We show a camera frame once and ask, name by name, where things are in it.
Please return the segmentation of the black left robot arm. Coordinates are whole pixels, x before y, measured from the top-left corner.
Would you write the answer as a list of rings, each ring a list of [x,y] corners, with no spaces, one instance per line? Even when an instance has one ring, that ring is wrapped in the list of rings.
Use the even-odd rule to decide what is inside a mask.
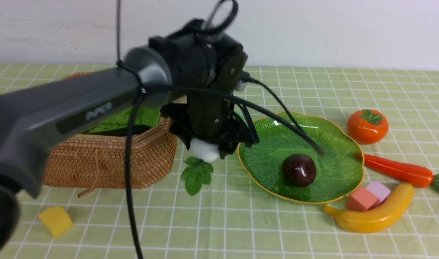
[[[203,24],[152,37],[115,68],[0,95],[0,250],[19,221],[17,193],[38,197],[51,150],[132,105],[161,108],[187,147],[218,144],[221,158],[258,141],[233,118],[248,56],[224,25]]]

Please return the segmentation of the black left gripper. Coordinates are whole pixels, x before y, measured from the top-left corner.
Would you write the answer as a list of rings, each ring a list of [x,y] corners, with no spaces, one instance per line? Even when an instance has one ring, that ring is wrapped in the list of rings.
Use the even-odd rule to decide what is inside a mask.
[[[190,150],[192,138],[219,144],[220,159],[232,155],[244,144],[256,143],[256,131],[249,129],[234,112],[234,104],[224,97],[206,93],[188,93],[186,103],[170,103],[161,108],[163,117],[172,121],[170,132]]]

